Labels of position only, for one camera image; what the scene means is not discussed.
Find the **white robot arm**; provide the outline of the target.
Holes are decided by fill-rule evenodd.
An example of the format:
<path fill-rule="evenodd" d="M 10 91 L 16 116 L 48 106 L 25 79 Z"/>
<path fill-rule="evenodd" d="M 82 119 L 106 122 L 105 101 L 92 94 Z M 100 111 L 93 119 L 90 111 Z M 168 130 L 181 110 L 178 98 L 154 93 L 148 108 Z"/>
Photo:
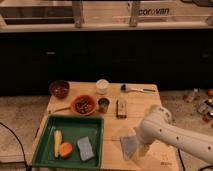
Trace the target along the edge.
<path fill-rule="evenodd" d="M 213 165 L 213 136 L 173 126 L 171 121 L 167 108 L 152 106 L 135 128 L 138 141 L 151 145 L 159 140 Z"/>

